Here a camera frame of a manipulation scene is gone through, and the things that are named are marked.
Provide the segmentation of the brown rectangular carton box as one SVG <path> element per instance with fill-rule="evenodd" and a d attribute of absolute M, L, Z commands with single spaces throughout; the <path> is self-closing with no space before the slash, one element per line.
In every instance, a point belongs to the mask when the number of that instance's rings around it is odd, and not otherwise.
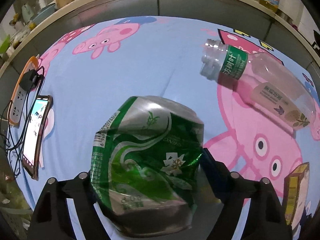
<path fill-rule="evenodd" d="M 293 232 L 298 228 L 298 224 L 303 215 L 306 198 L 308 195 L 310 177 L 309 162 L 297 166 L 284 179 L 283 208 L 287 225 L 291 226 Z"/>

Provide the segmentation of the crushed green drink can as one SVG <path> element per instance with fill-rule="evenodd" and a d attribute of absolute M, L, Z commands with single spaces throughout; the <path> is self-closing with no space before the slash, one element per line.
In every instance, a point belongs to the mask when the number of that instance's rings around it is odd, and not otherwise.
<path fill-rule="evenodd" d="M 91 185 L 103 214 L 129 237 L 191 227 L 204 124 L 187 106 L 132 96 L 94 136 Z"/>

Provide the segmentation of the smartphone with lit screen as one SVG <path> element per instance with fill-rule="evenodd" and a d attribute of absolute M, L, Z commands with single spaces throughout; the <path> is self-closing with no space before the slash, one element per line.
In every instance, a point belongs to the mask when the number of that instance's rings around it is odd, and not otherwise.
<path fill-rule="evenodd" d="M 51 95 L 37 96 L 30 110 L 23 144 L 22 164 L 31 179 L 39 179 L 42 139 L 47 117 L 53 105 Z"/>

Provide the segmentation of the orange white power strip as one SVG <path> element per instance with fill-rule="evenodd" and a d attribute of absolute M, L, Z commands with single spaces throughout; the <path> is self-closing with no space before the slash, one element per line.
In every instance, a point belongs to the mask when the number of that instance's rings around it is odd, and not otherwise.
<path fill-rule="evenodd" d="M 11 126 L 18 126 L 20 123 L 23 105 L 27 97 L 27 91 L 20 86 L 22 77 L 31 70 L 38 70 L 39 62 L 37 57 L 32 56 L 25 64 L 20 77 L 16 83 L 14 92 L 11 96 L 10 107 L 8 110 L 8 122 Z"/>

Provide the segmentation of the clear plastic bottle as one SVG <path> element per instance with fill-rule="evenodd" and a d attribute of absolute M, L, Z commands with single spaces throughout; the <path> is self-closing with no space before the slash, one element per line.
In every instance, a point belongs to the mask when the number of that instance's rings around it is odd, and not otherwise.
<path fill-rule="evenodd" d="M 223 86 L 232 85 L 240 100 L 264 115 L 275 116 L 294 130 L 315 123 L 316 102 L 306 87 L 274 57 L 249 54 L 208 39 L 201 75 Z"/>

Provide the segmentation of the black charger plug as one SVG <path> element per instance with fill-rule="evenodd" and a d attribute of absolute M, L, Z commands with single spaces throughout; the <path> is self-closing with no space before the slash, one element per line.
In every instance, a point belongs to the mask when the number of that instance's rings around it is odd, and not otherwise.
<path fill-rule="evenodd" d="M 26 92 L 35 89 L 38 83 L 42 80 L 43 75 L 32 69 L 23 74 L 19 86 Z"/>

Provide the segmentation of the blue cartoon pig tablecloth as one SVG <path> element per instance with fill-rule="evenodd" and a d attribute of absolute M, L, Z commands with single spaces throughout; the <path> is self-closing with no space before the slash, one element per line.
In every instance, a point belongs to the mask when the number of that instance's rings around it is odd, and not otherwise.
<path fill-rule="evenodd" d="M 306 87 L 316 102 L 313 125 L 294 130 L 244 104 L 232 85 L 202 76 L 205 42 L 219 40 L 249 54 L 267 53 Z M 91 176 L 94 136 L 132 96 L 159 96 L 192 109 L 204 124 L 191 227 L 156 237 L 129 237 L 94 208 L 110 239 L 319 239 L 319 98 L 315 78 L 298 63 L 246 33 L 175 17 L 138 16 L 64 31 L 39 57 L 37 87 L 27 92 L 9 136 L 22 164 L 30 110 L 51 95 L 41 144 L 39 179 L 23 164 L 17 182 L 35 210 L 51 177 Z M 285 220 L 284 179 L 309 162 L 308 195 L 295 232 Z"/>

